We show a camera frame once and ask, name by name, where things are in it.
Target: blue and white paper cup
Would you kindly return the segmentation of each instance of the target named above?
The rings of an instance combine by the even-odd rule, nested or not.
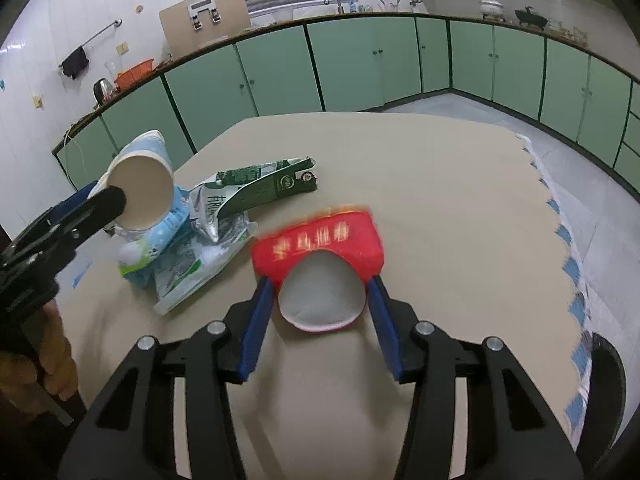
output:
[[[107,186],[124,191],[127,203],[116,223],[129,231],[144,231],[161,221],[174,199],[174,170],[158,130],[137,136],[113,159],[92,195]]]

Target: gray floor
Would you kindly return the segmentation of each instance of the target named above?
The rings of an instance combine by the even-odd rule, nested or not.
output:
[[[499,124],[529,137],[556,183],[560,207],[574,231],[587,279],[594,331],[611,341],[625,365],[624,428],[640,402],[640,204],[559,140],[470,99],[445,94],[387,112]]]

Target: wall outlet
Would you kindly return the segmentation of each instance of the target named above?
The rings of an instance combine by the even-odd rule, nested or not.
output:
[[[124,43],[119,44],[116,47],[116,50],[118,51],[118,54],[122,56],[123,54],[126,54],[129,51],[129,45],[125,41]]]

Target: silver screw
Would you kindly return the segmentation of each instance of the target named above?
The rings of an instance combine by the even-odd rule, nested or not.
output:
[[[504,344],[502,342],[502,339],[500,339],[499,337],[490,337],[486,340],[486,346],[489,350],[497,352],[498,350],[502,350]]]
[[[156,344],[156,340],[149,335],[145,335],[138,339],[138,348],[141,350],[150,350]]]
[[[207,325],[207,332],[211,335],[220,335],[226,330],[226,325],[222,321],[212,321]]]
[[[436,330],[431,323],[428,321],[419,321],[415,324],[415,331],[420,335],[430,335],[433,334],[433,331]]]

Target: table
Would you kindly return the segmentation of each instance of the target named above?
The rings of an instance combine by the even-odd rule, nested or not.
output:
[[[576,287],[562,270],[569,251],[556,235],[550,191],[522,148],[501,126],[436,116],[271,116],[227,130],[175,181],[190,188],[218,170],[315,158],[318,190],[252,210],[259,233],[330,206],[368,205],[385,248],[390,295],[452,337],[503,338],[570,434],[564,409],[580,385],[572,362],[580,324],[568,312]],[[62,311],[84,398],[95,398],[140,336],[188,337],[248,299],[255,283],[245,247],[159,318],[155,298],[126,282],[105,254]],[[412,391],[386,371],[368,314],[345,330],[313,335],[274,311],[257,370],[247,384],[229,386],[248,477],[392,478]],[[460,413],[463,383],[458,393]],[[463,470],[465,433],[465,417],[457,416],[452,472]],[[177,453],[183,472],[184,442]]]

